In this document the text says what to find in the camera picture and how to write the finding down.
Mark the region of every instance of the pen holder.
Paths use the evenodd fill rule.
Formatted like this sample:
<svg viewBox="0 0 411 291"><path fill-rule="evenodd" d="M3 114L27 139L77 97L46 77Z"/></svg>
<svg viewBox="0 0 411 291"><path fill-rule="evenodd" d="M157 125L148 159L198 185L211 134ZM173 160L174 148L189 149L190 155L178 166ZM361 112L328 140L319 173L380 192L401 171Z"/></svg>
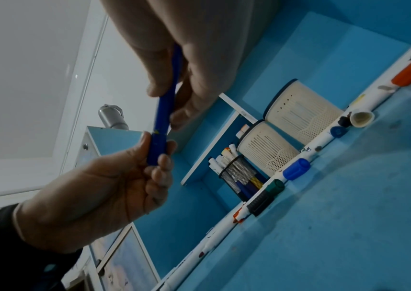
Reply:
<svg viewBox="0 0 411 291"><path fill-rule="evenodd" d="M220 173L220 179L228 184L234 193L244 202L258 192L267 181L243 155L232 160Z"/></svg>

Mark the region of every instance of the person's right hand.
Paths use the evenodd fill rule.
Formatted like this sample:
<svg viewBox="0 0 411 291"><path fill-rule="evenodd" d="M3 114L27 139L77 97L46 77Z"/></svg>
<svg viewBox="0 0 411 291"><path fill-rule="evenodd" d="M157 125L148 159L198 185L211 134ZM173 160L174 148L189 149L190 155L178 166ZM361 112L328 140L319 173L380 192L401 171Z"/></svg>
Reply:
<svg viewBox="0 0 411 291"><path fill-rule="evenodd" d="M149 96L171 85L173 43L186 59L171 127L182 128L234 82L254 0L102 0L148 71Z"/></svg>

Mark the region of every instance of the basket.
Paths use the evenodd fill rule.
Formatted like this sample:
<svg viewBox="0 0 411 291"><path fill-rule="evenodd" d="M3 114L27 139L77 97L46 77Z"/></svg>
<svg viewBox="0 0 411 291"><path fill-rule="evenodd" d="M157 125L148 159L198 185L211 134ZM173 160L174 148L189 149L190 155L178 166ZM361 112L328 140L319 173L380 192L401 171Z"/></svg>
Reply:
<svg viewBox="0 0 411 291"><path fill-rule="evenodd" d="M299 154L264 120L245 132L240 138L238 151L270 177Z"/></svg>
<svg viewBox="0 0 411 291"><path fill-rule="evenodd" d="M220 173L220 179L228 184L238 197L247 202L267 181L243 155L232 160Z"/></svg>
<svg viewBox="0 0 411 291"><path fill-rule="evenodd" d="M335 105L293 79L269 103L263 119L307 145L341 113Z"/></svg>

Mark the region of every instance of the hand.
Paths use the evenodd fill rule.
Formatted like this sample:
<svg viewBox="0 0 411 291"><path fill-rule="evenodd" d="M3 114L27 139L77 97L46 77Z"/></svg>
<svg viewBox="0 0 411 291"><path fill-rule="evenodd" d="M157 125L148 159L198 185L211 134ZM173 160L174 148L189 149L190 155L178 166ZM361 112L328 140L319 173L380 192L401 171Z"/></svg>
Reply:
<svg viewBox="0 0 411 291"><path fill-rule="evenodd" d="M100 157L76 168L24 202L15 218L30 245L72 253L161 206L172 185L176 148L167 144L158 166L147 166L151 135L125 151Z"/></svg>
<svg viewBox="0 0 411 291"><path fill-rule="evenodd" d="M183 84L171 116L173 130L206 111L234 82L254 0L102 0L121 35L148 71L149 96L172 82L174 41L183 49Z"/></svg>

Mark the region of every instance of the ceiling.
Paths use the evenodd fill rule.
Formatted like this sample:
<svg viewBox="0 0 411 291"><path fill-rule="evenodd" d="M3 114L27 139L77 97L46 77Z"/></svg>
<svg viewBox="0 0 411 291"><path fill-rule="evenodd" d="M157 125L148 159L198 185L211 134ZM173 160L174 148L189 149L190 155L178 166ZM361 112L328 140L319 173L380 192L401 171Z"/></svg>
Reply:
<svg viewBox="0 0 411 291"><path fill-rule="evenodd" d="M51 157L90 0L0 0L0 159Z"/></svg>

